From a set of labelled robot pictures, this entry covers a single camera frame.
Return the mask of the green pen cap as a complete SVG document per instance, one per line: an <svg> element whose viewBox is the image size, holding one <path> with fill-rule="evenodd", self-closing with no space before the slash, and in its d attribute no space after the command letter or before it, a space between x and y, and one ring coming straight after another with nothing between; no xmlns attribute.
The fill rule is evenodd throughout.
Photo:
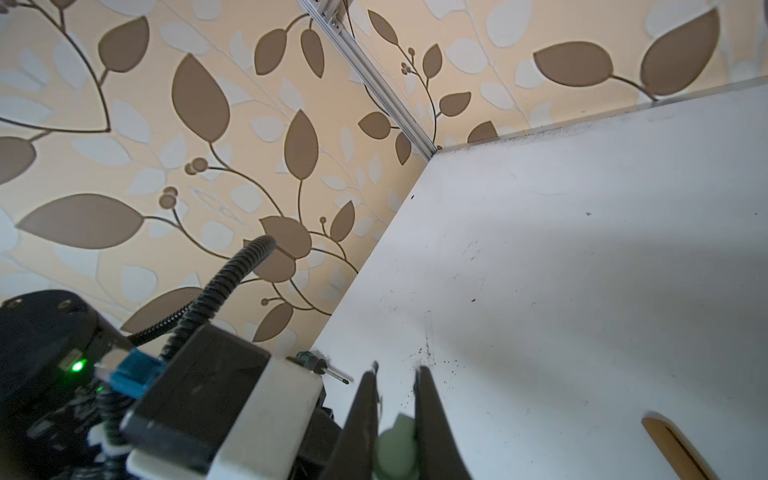
<svg viewBox="0 0 768 480"><path fill-rule="evenodd" d="M416 480L419 474L416 421L399 414L379 435L373 451L373 479Z"/></svg>

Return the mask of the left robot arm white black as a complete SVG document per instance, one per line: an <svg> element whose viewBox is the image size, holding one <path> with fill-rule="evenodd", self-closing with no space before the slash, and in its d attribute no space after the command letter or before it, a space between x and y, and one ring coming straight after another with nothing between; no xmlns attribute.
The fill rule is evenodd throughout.
<svg viewBox="0 0 768 480"><path fill-rule="evenodd" d="M316 479L340 436L319 367L213 325L259 237L186 306L124 337L77 295L1 307L5 479Z"/></svg>

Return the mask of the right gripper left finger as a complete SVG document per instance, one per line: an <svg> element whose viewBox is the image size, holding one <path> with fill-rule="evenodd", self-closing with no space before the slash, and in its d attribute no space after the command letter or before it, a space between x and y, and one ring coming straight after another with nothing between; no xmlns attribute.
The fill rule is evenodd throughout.
<svg viewBox="0 0 768 480"><path fill-rule="evenodd" d="M379 428L378 362L360 382L345 425L321 479L371 480L373 450Z"/></svg>

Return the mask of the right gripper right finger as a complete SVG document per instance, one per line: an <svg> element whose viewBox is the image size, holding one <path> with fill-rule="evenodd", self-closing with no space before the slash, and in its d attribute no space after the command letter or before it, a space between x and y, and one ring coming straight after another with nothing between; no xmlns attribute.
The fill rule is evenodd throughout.
<svg viewBox="0 0 768 480"><path fill-rule="evenodd" d="M413 391L420 478L470 480L427 366L416 369Z"/></svg>

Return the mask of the orange pen cap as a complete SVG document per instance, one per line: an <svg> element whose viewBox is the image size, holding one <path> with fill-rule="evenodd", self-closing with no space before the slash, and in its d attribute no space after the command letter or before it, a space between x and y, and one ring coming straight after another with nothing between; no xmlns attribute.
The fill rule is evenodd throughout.
<svg viewBox="0 0 768 480"><path fill-rule="evenodd" d="M641 424L681 480L715 480L714 471L685 436L667 419L645 416Z"/></svg>

